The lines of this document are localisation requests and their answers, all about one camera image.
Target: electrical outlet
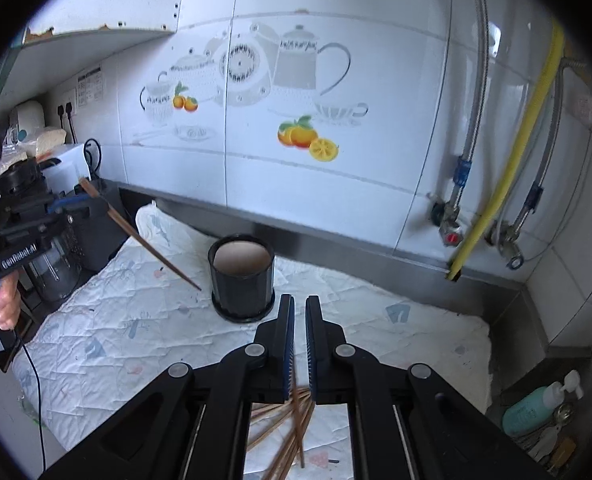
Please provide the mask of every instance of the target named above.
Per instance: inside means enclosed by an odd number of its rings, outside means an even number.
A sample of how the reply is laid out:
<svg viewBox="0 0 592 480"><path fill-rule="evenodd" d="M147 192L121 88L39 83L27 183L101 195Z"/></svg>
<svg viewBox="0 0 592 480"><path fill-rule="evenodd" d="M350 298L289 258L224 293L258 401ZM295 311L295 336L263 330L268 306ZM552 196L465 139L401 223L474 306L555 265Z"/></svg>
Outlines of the electrical outlet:
<svg viewBox="0 0 592 480"><path fill-rule="evenodd" d="M76 115L76 112L78 111L78 103L76 102L76 88L67 90L60 95L60 101L58 104L65 108L67 103L71 103L71 114Z"/></svg>

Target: printed notice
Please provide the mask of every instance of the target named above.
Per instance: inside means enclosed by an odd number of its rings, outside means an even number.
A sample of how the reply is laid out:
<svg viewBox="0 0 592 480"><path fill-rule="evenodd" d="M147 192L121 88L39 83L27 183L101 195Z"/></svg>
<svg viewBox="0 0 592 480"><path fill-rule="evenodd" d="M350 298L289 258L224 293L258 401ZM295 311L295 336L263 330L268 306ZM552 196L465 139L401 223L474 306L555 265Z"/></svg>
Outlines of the printed notice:
<svg viewBox="0 0 592 480"><path fill-rule="evenodd" d="M76 99L78 106L100 101L103 98L103 71L100 66L78 76Z"/></svg>

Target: yellow gas pipe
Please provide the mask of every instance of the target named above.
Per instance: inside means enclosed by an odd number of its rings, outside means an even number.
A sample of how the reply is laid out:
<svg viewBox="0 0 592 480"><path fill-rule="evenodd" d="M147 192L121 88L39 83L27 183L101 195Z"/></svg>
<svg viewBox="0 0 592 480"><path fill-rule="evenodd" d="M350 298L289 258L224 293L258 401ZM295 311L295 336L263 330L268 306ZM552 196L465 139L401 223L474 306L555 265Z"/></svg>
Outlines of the yellow gas pipe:
<svg viewBox="0 0 592 480"><path fill-rule="evenodd" d="M450 265L450 271L447 273L448 280L454 280L454 278L456 278L462 269L462 266L465 264L465 261L470 257L470 253L474 246L505 201L505 197L514 181L514 177L516 176L518 166L521 163L522 154L525 151L527 142L530 140L534 124L540 113L540 108L545 102L550 87L556 77L556 71L558 70L560 59L563 56L564 43L565 37L563 35L563 30L560 28L558 22L554 20L551 29L550 52L547 54L547 59L540 72L540 77L536 83L534 93L530 98L527 108L525 108L525 114L522 116L521 126L518 128L518 133L516 133L514 145L512 146L512 153L507 159L503 176L496 186L492 198L489 200L489 203L487 203L483 214L478 219L478 222L476 222L467 237L463 240L460 248L458 248L456 256Z"/></svg>

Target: black cup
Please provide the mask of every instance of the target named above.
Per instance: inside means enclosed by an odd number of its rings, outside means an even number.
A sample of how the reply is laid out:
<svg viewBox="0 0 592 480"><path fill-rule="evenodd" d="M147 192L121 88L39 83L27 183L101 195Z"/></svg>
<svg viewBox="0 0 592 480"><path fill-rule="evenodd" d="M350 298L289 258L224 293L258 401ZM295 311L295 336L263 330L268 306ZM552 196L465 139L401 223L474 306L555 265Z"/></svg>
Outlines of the black cup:
<svg viewBox="0 0 592 480"><path fill-rule="evenodd" d="M215 242L207 259L212 275L212 303L229 321L246 323L265 317L274 306L274 250L252 235L231 235Z"/></svg>

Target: quilted fabric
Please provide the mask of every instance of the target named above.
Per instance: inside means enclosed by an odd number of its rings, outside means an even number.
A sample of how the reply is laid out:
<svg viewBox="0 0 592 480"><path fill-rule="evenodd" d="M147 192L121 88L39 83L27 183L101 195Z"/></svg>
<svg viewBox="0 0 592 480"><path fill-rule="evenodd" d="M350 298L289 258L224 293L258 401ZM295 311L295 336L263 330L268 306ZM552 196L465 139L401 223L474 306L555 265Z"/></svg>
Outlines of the quilted fabric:
<svg viewBox="0 0 592 480"><path fill-rule="evenodd" d="M258 325L227 322L212 307L206 257L212 238L153 204L138 211L136 222L140 234L203 290L193 289L130 238L105 269L48 316L27 349L41 378L42 418L66 450L170 364L184 361L198 368L216 363L252 341ZM481 319L279 257L274 287L277 298L285 293L295 298L299 384L308 382L304 304L316 294L324 318L342 325L348 342L385 364L407 368L425 362L479 410L488 406L489 327ZM12 371L38 406L36 380L23 353L14 359ZM250 436L264 424L253 425ZM289 428L285 422L247 455L247 480L267 468ZM308 466L292 468L289 478L353 476L345 406L316 407L305 448Z"/></svg>

